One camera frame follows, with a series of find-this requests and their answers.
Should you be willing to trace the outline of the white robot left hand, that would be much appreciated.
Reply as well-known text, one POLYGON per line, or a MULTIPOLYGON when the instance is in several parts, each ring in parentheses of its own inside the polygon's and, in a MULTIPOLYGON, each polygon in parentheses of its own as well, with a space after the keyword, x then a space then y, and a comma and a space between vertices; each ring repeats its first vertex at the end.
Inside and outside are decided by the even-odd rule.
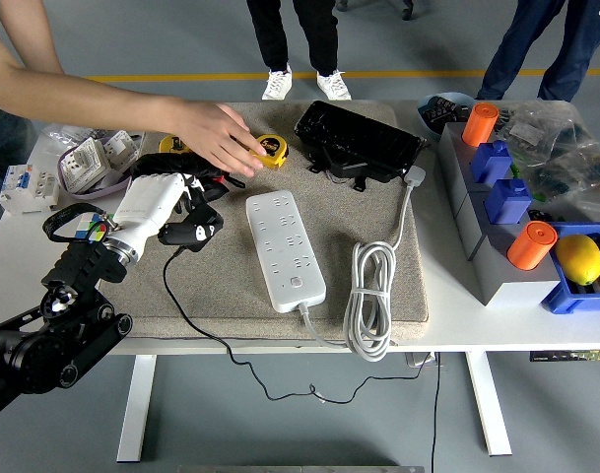
POLYGON ((207 202, 200 180, 182 172, 135 178, 113 222, 115 229, 104 245, 123 265, 139 262, 151 237, 198 252, 224 226, 224 219, 207 202))

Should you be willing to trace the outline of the person's right hand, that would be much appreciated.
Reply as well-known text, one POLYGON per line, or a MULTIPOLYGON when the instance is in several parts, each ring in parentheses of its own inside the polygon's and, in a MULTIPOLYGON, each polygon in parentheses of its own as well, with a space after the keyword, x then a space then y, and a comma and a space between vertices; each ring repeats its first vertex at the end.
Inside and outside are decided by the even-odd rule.
POLYGON ((253 177, 264 168, 263 147, 242 117, 222 103, 185 101, 178 107, 172 134, 194 153, 229 173, 253 177))

